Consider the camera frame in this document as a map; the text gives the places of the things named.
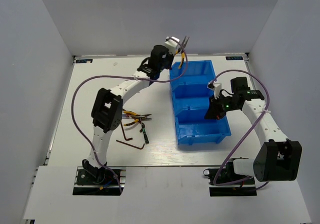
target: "small label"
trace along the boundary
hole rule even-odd
[[[243,60],[242,56],[226,56],[226,60]]]
[[[93,59],[87,59],[87,60],[76,60],[76,64],[84,64],[84,63],[92,63]]]

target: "blue plastic bin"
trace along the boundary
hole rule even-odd
[[[179,76],[185,69],[180,62],[173,64],[170,79]],[[207,84],[215,77],[210,60],[190,61],[186,73],[171,82],[172,104],[175,116],[175,131],[178,144],[215,142],[220,143],[231,135],[227,117],[221,120],[205,120],[209,97],[213,91]]]

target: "screwdriver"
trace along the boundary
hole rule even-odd
[[[148,139],[148,136],[147,136],[147,134],[146,134],[146,132],[145,132],[145,131],[146,131],[146,129],[145,129],[146,126],[143,124],[143,122],[141,121],[141,119],[140,119],[140,124],[141,124],[141,130],[140,130],[140,132],[143,132],[143,135],[144,135],[143,137],[145,138],[144,141],[145,141],[146,144],[149,144],[149,139]]]

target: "wire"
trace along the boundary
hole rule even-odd
[[[111,184],[111,182],[112,182],[112,180],[111,181],[109,181],[109,182],[107,182],[106,184],[104,184],[103,186],[100,186],[100,190],[102,190],[102,189],[104,189],[104,188],[106,188],[108,185],[110,185]]]
[[[264,188],[267,184],[269,183],[269,181],[267,181],[266,183],[264,183],[263,185],[255,188],[255,189],[249,189],[249,190],[244,190],[244,191],[255,191],[255,190],[260,190],[261,188]]]
[[[175,77],[175,78],[173,78],[173,79],[171,79],[171,80],[150,80],[150,79],[148,79],[148,78],[140,78],[140,77],[133,77],[133,76],[97,75],[97,76],[92,76],[92,77],[90,77],[90,78],[82,81],[82,82],[79,84],[79,86],[75,89],[74,94],[73,94],[73,96],[72,96],[72,101],[71,101],[71,117],[72,117],[72,122],[73,122],[73,124],[75,125],[76,129],[78,130],[78,132],[79,132],[79,133],[87,140],[87,142],[90,144],[90,146],[91,146],[91,148],[92,148],[92,150],[93,150],[94,157],[95,157],[97,163],[98,163],[101,167],[103,167],[103,168],[111,171],[111,173],[112,173],[113,176],[115,177],[115,179],[116,179],[116,181],[117,181],[117,183],[118,183],[118,186],[119,186],[120,194],[122,193],[122,188],[121,188],[121,185],[120,185],[120,181],[119,181],[119,179],[118,179],[118,177],[117,177],[117,174],[116,174],[111,168],[107,167],[106,165],[102,164],[102,163],[99,161],[98,156],[97,156],[97,153],[96,153],[96,149],[95,149],[93,143],[92,143],[91,140],[86,136],[86,134],[84,134],[84,132],[80,129],[80,127],[79,127],[78,124],[77,124],[77,121],[76,121],[76,118],[75,118],[75,113],[74,113],[74,111],[75,111],[75,110],[74,110],[74,109],[75,109],[75,108],[74,108],[74,107],[75,107],[75,100],[76,100],[75,98],[76,98],[76,96],[77,96],[77,93],[78,93],[79,89],[80,89],[86,82],[88,82],[88,81],[90,81],[90,80],[98,79],[98,78],[116,78],[116,79],[129,79],[129,80],[146,80],[146,81],[158,82],[158,83],[168,83],[168,82],[171,82],[171,81],[174,81],[174,80],[179,79],[181,76],[183,76],[183,75],[185,74],[185,72],[186,72],[186,70],[187,70],[187,68],[188,68],[188,57],[187,57],[187,54],[186,54],[186,50],[184,49],[184,47],[182,46],[182,44],[179,43],[179,41],[177,41],[177,40],[175,40],[175,39],[173,39],[173,38],[171,38],[171,37],[169,37],[169,39],[172,40],[172,41],[174,41],[174,42],[176,42],[176,43],[180,46],[180,48],[182,49],[182,51],[184,52],[184,55],[185,55],[185,57],[186,57],[186,58],[185,58],[185,59],[186,59],[186,61],[185,61],[185,69],[184,69],[184,71],[183,71],[178,77]]]
[[[214,185],[216,186],[221,186],[221,185],[233,185],[233,184],[236,184],[236,183],[239,183],[239,182],[242,182],[242,181],[246,181],[246,180],[249,180],[251,179],[252,177],[251,176],[248,176],[248,177],[245,177],[245,178],[242,178],[240,180],[235,180],[235,181],[230,181],[230,182],[226,182],[226,183],[217,183],[217,179],[218,177],[220,176],[221,174],[221,171],[223,169],[223,167],[226,165],[226,163],[228,162],[228,160],[231,158],[231,156],[235,153],[235,151],[239,148],[239,146],[242,144],[242,142],[247,138],[247,136],[251,133],[251,131],[256,127],[256,125],[259,123],[259,121],[263,118],[263,116],[265,115],[266,113],[266,110],[268,109],[269,107],[269,104],[270,104],[270,95],[269,95],[269,92],[267,90],[267,88],[265,87],[265,85],[256,77],[254,76],[253,74],[247,72],[247,71],[244,71],[244,70],[225,70],[225,71],[222,71],[221,73],[219,73],[213,80],[212,82],[216,81],[216,79],[223,75],[224,73],[227,73],[227,72],[241,72],[241,73],[245,73],[245,74],[248,74],[250,75],[251,77],[253,77],[255,80],[258,81],[258,83],[263,87],[264,91],[265,91],[265,94],[266,94],[266,104],[265,104],[265,108],[264,110],[262,111],[261,115],[256,119],[256,121],[252,124],[252,126],[250,127],[250,129],[243,135],[243,137],[240,139],[240,141],[235,145],[235,147],[231,150],[231,152],[228,154],[228,156],[225,158],[225,160],[223,161],[222,165],[220,166],[219,170],[217,171],[214,179],[213,179],[213,183]]]
[[[234,94],[231,94],[230,92],[228,92],[227,90],[225,90],[225,89],[222,89],[222,90],[220,90],[220,93],[219,93],[219,95],[221,95],[222,94],[222,91],[225,91],[227,94],[229,94],[229,95],[234,95]]]
[[[234,187],[234,188],[232,188],[232,190],[239,190],[239,189],[241,189],[241,187],[243,187],[244,183],[245,183],[245,181],[241,182],[241,185],[240,185],[239,187]]]
[[[99,182],[99,183],[97,183],[97,182],[93,182],[94,184],[101,184],[104,180],[105,180],[105,176],[106,175],[104,175],[104,177],[102,178],[102,180]]]

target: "white table surface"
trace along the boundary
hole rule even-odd
[[[310,222],[297,181],[270,183],[257,196],[210,197],[204,168],[128,167],[121,196],[73,196],[76,167],[41,166],[24,219],[36,224]]]
[[[89,144],[78,133],[71,119],[71,98],[76,87],[83,80],[94,75],[130,76],[143,59],[142,56],[110,57],[94,59],[92,63],[75,64],[48,166],[80,166],[81,161],[89,154]],[[212,60],[216,74],[228,69],[247,70],[244,61],[227,61],[224,56],[190,56],[189,60]],[[163,71],[160,79],[168,79],[168,72]],[[222,82],[224,89],[230,91],[230,79],[237,76],[246,75],[236,72],[226,73],[218,80]],[[90,138],[93,135],[91,110],[97,91],[102,87],[112,88],[122,81],[120,79],[96,79],[86,83],[80,89],[75,101],[75,117],[80,128]],[[146,145],[143,150],[137,150],[117,143],[116,139],[124,141],[121,128],[118,127],[112,134],[107,152],[107,161],[110,166],[220,165],[250,128],[250,122],[246,116],[241,111],[233,111],[227,114],[232,136],[227,136],[220,144],[178,146],[169,83],[152,84],[128,100],[124,108],[141,114],[152,113],[153,120],[145,123],[150,144]],[[126,135],[134,138],[129,141],[130,144],[142,146],[144,139],[139,133],[138,126],[133,129],[126,128]],[[259,149],[259,140],[253,132],[233,157],[255,158]]]

